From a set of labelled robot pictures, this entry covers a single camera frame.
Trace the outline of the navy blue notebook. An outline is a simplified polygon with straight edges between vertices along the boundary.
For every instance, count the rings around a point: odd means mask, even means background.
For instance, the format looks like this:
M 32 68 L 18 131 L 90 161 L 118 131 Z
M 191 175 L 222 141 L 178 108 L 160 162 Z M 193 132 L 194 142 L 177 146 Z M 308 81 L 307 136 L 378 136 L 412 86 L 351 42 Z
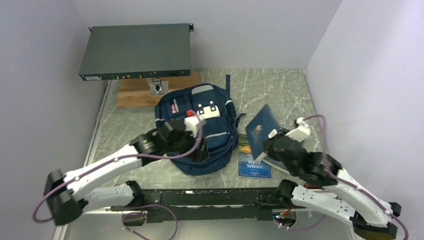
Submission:
M 266 156 L 262 142 L 276 136 L 280 125 L 271 107 L 265 104 L 247 124 L 245 131 L 253 159 L 261 161 Z

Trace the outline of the Animal Farm book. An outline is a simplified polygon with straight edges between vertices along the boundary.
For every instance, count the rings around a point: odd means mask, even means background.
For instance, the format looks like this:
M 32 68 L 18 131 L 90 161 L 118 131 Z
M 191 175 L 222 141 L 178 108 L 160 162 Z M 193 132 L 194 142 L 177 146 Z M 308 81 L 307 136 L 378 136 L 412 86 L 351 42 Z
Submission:
M 272 177 L 270 165 L 254 160 L 245 134 L 238 136 L 238 176 L 260 179 L 270 179 Z

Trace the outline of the navy blue student backpack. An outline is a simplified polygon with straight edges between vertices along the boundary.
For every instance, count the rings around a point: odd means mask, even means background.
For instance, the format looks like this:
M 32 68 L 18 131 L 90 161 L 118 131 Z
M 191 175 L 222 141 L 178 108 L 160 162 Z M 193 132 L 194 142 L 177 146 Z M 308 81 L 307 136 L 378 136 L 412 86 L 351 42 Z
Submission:
M 230 96 L 231 76 L 226 75 L 225 88 L 210 83 L 172 91 L 162 96 L 156 104 L 155 124 L 158 128 L 171 119 L 184 120 L 187 111 L 193 110 L 204 117 L 202 135 L 207 138 L 209 158 L 201 163 L 173 160 L 184 174 L 201 176 L 224 168 L 230 161 L 238 142 L 240 115 L 236 114 Z M 176 99 L 179 112 L 172 113 L 171 105 Z

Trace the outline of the Nineteen Eighty-Four book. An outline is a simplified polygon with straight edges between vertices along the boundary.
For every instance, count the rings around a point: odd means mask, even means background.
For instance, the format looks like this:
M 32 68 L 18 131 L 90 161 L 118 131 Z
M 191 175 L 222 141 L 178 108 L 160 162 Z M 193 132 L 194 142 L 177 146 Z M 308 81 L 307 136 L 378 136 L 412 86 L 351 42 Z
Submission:
M 261 161 L 265 162 L 266 164 L 270 165 L 271 167 L 273 167 L 273 168 L 275 168 L 275 169 L 277 169 L 277 170 L 279 170 L 283 173 L 290 174 L 290 172 L 286 168 L 286 166 L 278 160 L 275 160 L 275 159 L 270 158 L 269 156 L 266 156 Z

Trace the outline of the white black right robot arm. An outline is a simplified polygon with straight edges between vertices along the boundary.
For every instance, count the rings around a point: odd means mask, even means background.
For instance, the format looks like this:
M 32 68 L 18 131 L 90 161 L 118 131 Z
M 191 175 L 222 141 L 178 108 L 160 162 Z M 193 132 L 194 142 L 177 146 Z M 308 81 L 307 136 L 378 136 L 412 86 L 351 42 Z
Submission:
M 394 240 L 402 207 L 387 202 L 359 184 L 348 171 L 326 152 L 308 152 L 288 134 L 279 133 L 261 142 L 263 153 L 281 162 L 301 180 L 330 191 L 337 198 L 312 193 L 291 180 L 283 179 L 276 191 L 276 203 L 313 209 L 353 228 L 365 240 Z

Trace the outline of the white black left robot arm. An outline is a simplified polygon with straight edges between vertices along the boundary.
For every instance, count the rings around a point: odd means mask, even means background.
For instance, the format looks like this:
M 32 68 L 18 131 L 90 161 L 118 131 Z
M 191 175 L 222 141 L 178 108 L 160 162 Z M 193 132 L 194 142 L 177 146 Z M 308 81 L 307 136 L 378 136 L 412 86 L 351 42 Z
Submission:
M 51 171 L 43 192 L 43 201 L 51 213 L 48 221 L 63 226 L 85 212 L 103 207 L 139 209 L 144 203 L 144 195 L 137 182 L 115 187 L 102 187 L 102 184 L 158 160 L 202 157 L 206 152 L 205 122 L 196 116 L 172 119 L 159 128 L 138 135 L 97 162 L 66 173 L 60 169 Z

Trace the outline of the wooden board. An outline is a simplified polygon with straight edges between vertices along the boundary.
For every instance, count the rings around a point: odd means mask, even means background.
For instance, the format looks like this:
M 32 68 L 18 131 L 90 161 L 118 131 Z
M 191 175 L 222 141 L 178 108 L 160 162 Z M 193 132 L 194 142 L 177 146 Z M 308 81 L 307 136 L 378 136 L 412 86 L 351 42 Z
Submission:
M 159 94 L 154 91 L 153 81 L 149 78 L 121 80 L 116 107 L 154 107 L 163 95 L 200 84 L 200 77 L 197 72 L 192 72 L 190 76 L 162 77 L 160 80 L 163 91 Z

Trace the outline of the grey rack server box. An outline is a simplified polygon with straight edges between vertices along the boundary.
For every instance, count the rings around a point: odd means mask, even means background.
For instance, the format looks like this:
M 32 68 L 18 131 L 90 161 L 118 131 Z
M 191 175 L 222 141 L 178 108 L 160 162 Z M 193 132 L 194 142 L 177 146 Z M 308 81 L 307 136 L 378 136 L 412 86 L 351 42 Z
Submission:
M 78 75 L 84 81 L 191 75 L 192 23 L 90 27 Z

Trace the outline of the aluminium extrusion rail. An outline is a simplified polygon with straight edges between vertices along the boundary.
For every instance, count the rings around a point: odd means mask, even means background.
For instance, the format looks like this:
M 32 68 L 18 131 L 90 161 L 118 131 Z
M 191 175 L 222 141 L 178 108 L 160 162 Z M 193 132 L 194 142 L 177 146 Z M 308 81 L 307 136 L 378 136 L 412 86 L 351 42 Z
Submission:
M 354 212 L 353 208 L 343 200 L 330 196 L 325 191 L 307 189 L 301 185 L 289 190 L 277 188 L 277 195 L 287 201 L 290 206 L 309 208 L 327 215 L 335 212 Z M 129 186 L 123 185 L 97 188 L 77 201 L 77 206 L 81 207 L 83 212 L 105 207 L 139 209 L 139 204 L 144 200 L 143 190 L 138 188 L 132 190 Z

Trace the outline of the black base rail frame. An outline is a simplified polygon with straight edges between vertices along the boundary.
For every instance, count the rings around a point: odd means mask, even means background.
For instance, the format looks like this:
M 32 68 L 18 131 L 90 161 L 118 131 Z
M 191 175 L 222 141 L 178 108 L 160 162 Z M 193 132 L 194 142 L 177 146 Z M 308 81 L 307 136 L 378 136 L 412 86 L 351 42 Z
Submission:
M 172 221 L 171 210 L 179 221 L 254 219 L 271 221 L 275 213 L 290 204 L 277 195 L 275 187 L 145 189 L 139 210 L 148 223 Z

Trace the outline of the grey metal stand bracket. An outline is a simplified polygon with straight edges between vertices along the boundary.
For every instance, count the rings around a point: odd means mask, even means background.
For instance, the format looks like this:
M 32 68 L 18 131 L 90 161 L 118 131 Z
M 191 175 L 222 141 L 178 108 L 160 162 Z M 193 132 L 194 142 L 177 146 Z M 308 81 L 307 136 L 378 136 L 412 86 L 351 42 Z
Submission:
M 151 96 L 163 96 L 169 92 L 169 82 L 160 78 L 147 78 L 146 82 L 149 86 L 149 94 Z

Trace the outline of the aluminium side rail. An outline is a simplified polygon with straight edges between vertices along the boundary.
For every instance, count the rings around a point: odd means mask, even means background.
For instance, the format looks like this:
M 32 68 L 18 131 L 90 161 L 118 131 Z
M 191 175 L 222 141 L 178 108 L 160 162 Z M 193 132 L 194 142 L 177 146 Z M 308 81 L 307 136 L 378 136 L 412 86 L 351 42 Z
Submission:
M 98 112 L 97 112 L 96 122 L 95 122 L 95 125 L 94 125 L 94 128 L 93 128 L 93 133 L 92 133 L 90 143 L 89 143 L 89 146 L 88 146 L 88 149 L 87 149 L 87 154 L 86 154 L 86 157 L 85 157 L 85 160 L 84 160 L 84 163 L 83 163 L 83 167 L 86 167 L 86 166 L 93 163 L 93 159 L 94 159 L 95 152 L 96 152 L 96 149 L 97 149 L 97 144 L 98 144 L 98 134 L 99 134 L 99 131 L 101 129 L 102 122 L 103 122 L 102 115 L 103 115 L 103 112 L 105 110 L 105 104 L 108 100 L 110 88 L 111 88 L 111 81 L 108 80 L 104 84 L 103 98 L 101 100 L 101 103 L 100 103 L 100 106 L 99 106 L 99 109 L 98 109 Z

